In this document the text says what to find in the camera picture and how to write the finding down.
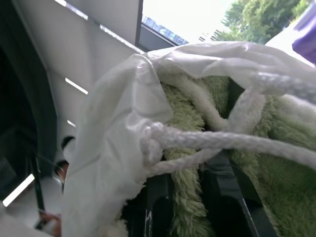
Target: sky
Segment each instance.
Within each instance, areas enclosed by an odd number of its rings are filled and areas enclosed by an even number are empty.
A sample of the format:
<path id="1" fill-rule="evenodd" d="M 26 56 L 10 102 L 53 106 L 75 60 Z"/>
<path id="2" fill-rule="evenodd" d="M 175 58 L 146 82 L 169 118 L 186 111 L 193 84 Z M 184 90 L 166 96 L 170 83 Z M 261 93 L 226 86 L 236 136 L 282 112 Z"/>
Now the sky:
<path id="1" fill-rule="evenodd" d="M 221 19 L 235 0 L 144 0 L 143 14 L 188 42 L 223 28 Z"/>

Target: white plastic bag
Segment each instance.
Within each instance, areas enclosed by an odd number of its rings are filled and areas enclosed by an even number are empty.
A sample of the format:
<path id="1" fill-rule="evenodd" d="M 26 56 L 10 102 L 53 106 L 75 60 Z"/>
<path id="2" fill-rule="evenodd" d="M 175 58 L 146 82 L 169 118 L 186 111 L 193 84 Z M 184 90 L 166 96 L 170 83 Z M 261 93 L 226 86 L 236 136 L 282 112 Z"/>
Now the white plastic bag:
<path id="1" fill-rule="evenodd" d="M 140 147 L 144 128 L 172 118 L 157 71 L 197 79 L 230 76 L 243 88 L 260 86 L 259 73 L 315 84 L 316 72 L 280 50 L 247 42 L 184 45 L 131 56 L 96 83 L 82 107 L 64 191 L 64 237 L 98 236 L 100 227 L 110 225 L 124 202 L 140 192 L 146 179 Z M 280 94 L 273 88 L 263 92 Z"/>

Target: purple object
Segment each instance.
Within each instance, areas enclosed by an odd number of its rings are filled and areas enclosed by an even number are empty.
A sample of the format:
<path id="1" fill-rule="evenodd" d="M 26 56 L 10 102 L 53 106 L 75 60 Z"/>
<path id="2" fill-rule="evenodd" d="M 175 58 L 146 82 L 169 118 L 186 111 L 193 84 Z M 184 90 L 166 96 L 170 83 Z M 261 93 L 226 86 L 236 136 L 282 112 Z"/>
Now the purple object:
<path id="1" fill-rule="evenodd" d="M 295 40 L 292 48 L 295 52 L 316 64 L 316 15 L 309 16 L 303 25 L 298 27 L 302 37 Z"/>

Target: tree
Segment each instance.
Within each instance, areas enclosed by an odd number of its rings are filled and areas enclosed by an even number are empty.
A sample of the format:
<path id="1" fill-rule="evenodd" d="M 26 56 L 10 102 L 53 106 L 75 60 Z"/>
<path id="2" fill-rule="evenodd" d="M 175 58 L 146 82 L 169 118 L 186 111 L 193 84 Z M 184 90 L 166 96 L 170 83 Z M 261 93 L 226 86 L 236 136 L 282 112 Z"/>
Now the tree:
<path id="1" fill-rule="evenodd" d="M 310 0 L 237 0 L 222 21 L 227 30 L 215 31 L 212 39 L 265 44 L 306 9 L 307 1 Z"/>

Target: green fuzzy towel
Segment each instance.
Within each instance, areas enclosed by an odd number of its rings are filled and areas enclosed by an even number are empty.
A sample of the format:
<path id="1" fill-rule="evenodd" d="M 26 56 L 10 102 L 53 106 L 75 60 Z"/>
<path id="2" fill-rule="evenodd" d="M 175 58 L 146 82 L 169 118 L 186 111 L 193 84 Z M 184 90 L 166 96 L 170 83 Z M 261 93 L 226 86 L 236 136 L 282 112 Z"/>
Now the green fuzzy towel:
<path id="1" fill-rule="evenodd" d="M 186 131 L 220 130 L 243 92 L 228 77 L 190 79 L 187 75 L 158 75 L 174 111 L 168 125 Z M 281 97 L 267 96 L 253 135 L 316 150 L 314 129 L 280 113 L 282 106 Z M 165 157 L 176 159 L 194 152 L 167 150 Z M 280 237 L 316 236 L 316 172 L 267 154 L 232 151 L 230 158 L 253 182 Z M 215 237 L 199 196 L 198 167 L 173 173 L 172 177 L 175 194 L 170 235 Z"/>

